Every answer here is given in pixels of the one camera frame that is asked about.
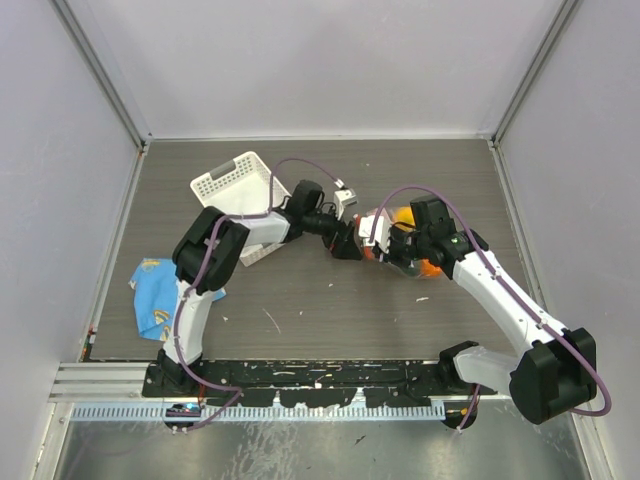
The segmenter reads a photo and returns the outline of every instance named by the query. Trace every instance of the blue cloth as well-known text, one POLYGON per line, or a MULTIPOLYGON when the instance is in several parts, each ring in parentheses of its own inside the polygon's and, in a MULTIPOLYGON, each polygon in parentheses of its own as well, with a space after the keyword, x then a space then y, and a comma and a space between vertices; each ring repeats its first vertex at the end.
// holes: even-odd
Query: blue cloth
MULTIPOLYGON (((141 337, 163 342, 169 338, 178 305, 177 281, 176 266, 168 258, 145 258, 136 268, 129 285, 136 292, 133 308, 141 337)), ((220 289, 213 301, 225 295, 220 289)))

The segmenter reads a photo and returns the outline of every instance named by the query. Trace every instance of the white wall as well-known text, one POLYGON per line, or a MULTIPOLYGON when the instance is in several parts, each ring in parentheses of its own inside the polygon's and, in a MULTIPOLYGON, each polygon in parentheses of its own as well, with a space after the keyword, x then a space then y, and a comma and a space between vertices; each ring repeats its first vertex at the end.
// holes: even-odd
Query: white wall
POLYGON ((75 360, 135 146, 49 2, 0 4, 2 478, 33 465, 75 360))
POLYGON ((156 138, 219 138, 493 133, 561 0, 70 3, 156 138))
POLYGON ((503 143, 546 296, 598 344, 614 465, 640 471, 640 3, 583 2, 503 143))

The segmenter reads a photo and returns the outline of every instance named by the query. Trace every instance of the cable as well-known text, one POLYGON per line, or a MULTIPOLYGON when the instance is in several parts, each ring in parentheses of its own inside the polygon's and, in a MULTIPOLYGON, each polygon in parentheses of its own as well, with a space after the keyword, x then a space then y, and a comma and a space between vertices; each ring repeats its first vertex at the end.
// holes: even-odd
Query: cable
POLYGON ((218 232, 220 231, 222 224, 226 220, 230 220, 230 219, 257 220, 260 218, 267 217, 273 210, 273 182, 274 182, 276 172, 278 171, 278 168, 280 167, 280 165, 286 162, 291 162, 291 161, 299 161, 302 163, 312 165, 318 168, 319 170, 321 170, 322 172, 324 172, 325 174, 327 174, 334 181, 334 183, 336 183, 336 185, 341 184, 342 186, 344 186, 344 183, 342 182, 342 180, 338 179, 335 175, 330 173, 324 167, 322 167, 321 165, 311 160, 305 160, 302 158, 285 158, 283 160, 280 160, 271 171, 271 176, 269 177, 269 208, 267 209, 266 212, 256 213, 251 215, 224 214, 220 218, 218 218, 218 220, 214 224, 213 229, 211 230, 211 237, 209 238, 209 244, 207 245, 207 250, 205 251, 205 255, 204 255, 204 258, 202 259, 202 264, 200 265, 200 269, 198 270, 196 278, 194 279, 192 284, 185 290, 184 295, 182 296, 182 298, 180 299, 180 303, 178 304, 175 318, 173 320, 173 340, 176 348, 176 354, 178 356, 178 361, 180 363, 180 366, 187 373, 187 375, 189 375, 193 380, 198 382, 200 385, 204 385, 206 387, 212 388, 214 390, 222 391, 222 392, 235 392, 235 394, 229 401, 227 401, 222 407, 220 407, 213 415, 209 416, 205 420, 202 420, 192 425, 191 427, 188 427, 186 429, 187 431, 198 430, 208 425, 209 423, 211 423, 216 417, 221 415, 222 412, 224 412, 228 407, 233 405, 238 400, 238 398, 240 398, 240 395, 242 394, 242 389, 240 387, 217 385, 215 383, 208 382, 204 378, 201 378, 200 376, 198 376, 193 370, 191 370, 191 368, 189 368, 189 365, 187 365, 187 362, 182 353, 182 348, 180 347, 180 335, 179 335, 180 317, 182 316, 184 305, 187 301, 187 298, 189 298, 191 293, 198 287, 198 285, 202 281, 202 277, 204 277, 204 274, 207 270, 207 266, 209 265, 209 260, 211 259, 211 255, 213 254, 213 250, 215 249, 216 239, 218 238, 218 232))
POLYGON ((342 180, 340 180, 329 170, 324 168, 319 163, 314 162, 313 160, 306 160, 304 158, 296 158, 296 157, 283 158, 278 163, 276 163, 275 167, 273 167, 273 170, 271 170, 271 176, 269 177, 269 208, 267 209, 267 212, 270 212, 271 210, 273 210, 273 181, 276 178, 276 173, 278 173, 278 169, 280 168, 280 165, 287 162, 302 162, 302 163, 306 163, 307 165, 316 167, 318 170, 324 172, 331 180, 333 180, 333 183, 335 183, 338 188, 343 188, 345 186, 342 180))
POLYGON ((458 430, 458 432, 462 433, 462 429, 469 421, 469 417, 478 406, 479 399, 480 399, 480 384, 477 383, 475 388, 473 389, 473 396, 471 397, 471 403, 469 404, 469 408, 467 408, 467 413, 465 413, 464 417, 462 417, 462 421, 460 422, 460 425, 456 427, 456 430, 458 430))
POLYGON ((602 392, 602 396, 604 397, 604 406, 600 410, 596 410, 596 411, 583 410, 583 409, 579 409, 579 408, 572 408, 570 411, 572 413, 576 413, 578 415, 585 415, 585 416, 588 416, 588 417, 602 417, 602 416, 606 415, 607 413, 609 413, 611 411, 611 405, 612 405, 611 394, 609 393, 609 389, 607 389, 607 386, 605 385, 604 380, 602 380, 602 377, 600 377, 598 372, 596 372, 596 370, 591 366, 591 364, 587 361, 587 359, 584 358, 584 356, 582 356, 582 354, 580 354, 580 352, 578 352, 562 335, 560 335, 553 328, 549 327, 546 323, 544 323, 542 321, 542 318, 527 304, 527 302, 525 302, 525 300, 523 298, 520 297, 520 295, 518 295, 518 293, 513 289, 513 287, 511 287, 511 285, 509 285, 506 282, 506 280, 504 280, 500 275, 495 275, 496 274, 495 267, 491 264, 491 262, 489 261, 489 259, 485 255, 485 253, 482 250, 482 248, 480 248, 480 245, 478 245, 478 242, 476 241, 475 236, 473 235, 473 232, 471 231, 471 228, 469 227, 467 222, 462 217, 462 214, 460 213, 460 211, 449 200, 447 200, 442 194, 440 194, 438 191, 436 191, 436 190, 434 190, 432 188, 429 188, 429 187, 424 187, 422 185, 413 185, 413 184, 412 185, 405 185, 404 187, 399 187, 399 188, 396 188, 395 190, 393 190, 382 201, 382 203, 378 207, 378 210, 376 210, 376 214, 375 214, 375 217, 373 219, 373 225, 371 227, 371 236, 369 237, 369 241, 370 242, 373 241, 373 238, 374 238, 375 232, 376 232, 376 225, 378 224, 378 218, 380 217, 380 214, 382 213, 382 209, 387 205, 387 203, 389 203, 389 200, 391 200, 398 193, 403 192, 405 190, 422 190, 424 192, 430 193, 430 194, 435 195, 436 197, 438 197, 440 200, 442 200, 444 202, 444 204, 447 207, 449 207, 451 212, 453 212, 454 216, 460 222, 460 225, 462 226, 463 230, 467 234, 467 237, 469 237, 469 241, 471 242, 471 245, 473 245, 474 250, 476 251, 476 253, 480 257, 480 259, 482 260, 482 263, 484 263, 485 267, 487 267, 487 270, 489 270, 491 275, 496 277, 498 283, 500 283, 500 285, 507 291, 507 293, 511 296, 511 298, 513 298, 513 300, 525 312, 527 312, 527 314, 531 317, 531 319, 534 322, 536 322, 538 325, 540 325, 540 327, 545 332, 547 332, 555 340, 557 340, 558 343, 560 343, 560 345, 562 345, 578 361, 578 363, 580 363, 580 365, 587 371, 587 373, 591 376, 591 378, 596 382, 596 385, 598 386, 598 388, 602 392))

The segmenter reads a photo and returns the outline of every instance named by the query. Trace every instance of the white plastic basket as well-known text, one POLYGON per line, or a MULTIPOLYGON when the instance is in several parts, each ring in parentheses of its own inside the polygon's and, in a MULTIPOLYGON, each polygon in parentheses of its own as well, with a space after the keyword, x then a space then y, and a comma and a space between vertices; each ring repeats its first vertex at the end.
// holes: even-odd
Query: white plastic basket
MULTIPOLYGON (((239 157, 200 175, 191 181, 191 190, 204 207, 216 207, 225 213, 250 215, 269 207, 271 170, 255 152, 239 157)), ((273 180, 273 204, 280 205, 289 192, 277 178, 273 180)), ((245 267, 280 248, 282 244, 254 245, 242 250, 245 267)))

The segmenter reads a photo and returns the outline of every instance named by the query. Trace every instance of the gray floor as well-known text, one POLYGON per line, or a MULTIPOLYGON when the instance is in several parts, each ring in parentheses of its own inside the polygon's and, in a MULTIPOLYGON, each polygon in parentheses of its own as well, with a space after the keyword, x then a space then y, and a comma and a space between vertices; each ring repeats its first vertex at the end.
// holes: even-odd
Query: gray floor
MULTIPOLYGON (((374 208, 403 184, 437 188, 526 288, 484 141, 156 142, 140 176, 92 358, 155 358, 161 344, 139 338, 127 282, 143 257, 170 257, 198 215, 190 180, 248 150, 267 165, 288 156, 321 162, 355 188, 360 203, 352 213, 374 208)), ((290 190, 309 178, 333 191, 305 165, 289 163, 279 178, 290 190)), ((407 205, 418 195, 406 193, 392 204, 407 205)), ((239 265, 227 291, 211 310, 207 358, 433 359, 464 340, 511 351, 475 300, 444 276, 410 280, 381 265, 333 260, 317 237, 298 239, 249 268, 239 265), (421 297, 429 299, 416 302, 421 297)))
POLYGON ((55 477, 112 479, 588 479, 569 415, 528 423, 480 403, 462 435, 440 422, 213 423, 171 435, 145 422, 72 422, 55 477))

